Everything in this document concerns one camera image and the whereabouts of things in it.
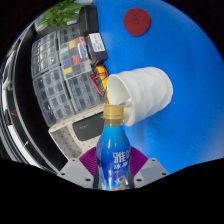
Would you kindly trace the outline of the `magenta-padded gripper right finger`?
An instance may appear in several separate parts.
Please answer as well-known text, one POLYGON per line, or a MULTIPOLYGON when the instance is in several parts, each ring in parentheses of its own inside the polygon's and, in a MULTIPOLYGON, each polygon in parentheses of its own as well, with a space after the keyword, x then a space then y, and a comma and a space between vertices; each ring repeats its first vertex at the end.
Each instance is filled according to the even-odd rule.
POLYGON ((131 148, 129 163, 130 189, 141 188, 167 175, 167 170, 156 158, 147 158, 138 149, 131 148))

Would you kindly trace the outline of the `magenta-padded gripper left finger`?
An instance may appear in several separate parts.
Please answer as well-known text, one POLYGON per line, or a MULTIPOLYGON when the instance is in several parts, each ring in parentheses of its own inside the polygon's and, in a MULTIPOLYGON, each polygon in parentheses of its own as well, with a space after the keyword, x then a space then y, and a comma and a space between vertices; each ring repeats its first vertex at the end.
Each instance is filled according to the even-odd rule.
POLYGON ((98 172, 95 152, 96 148, 92 148, 80 158, 71 158, 58 176, 84 188, 96 188, 98 172))

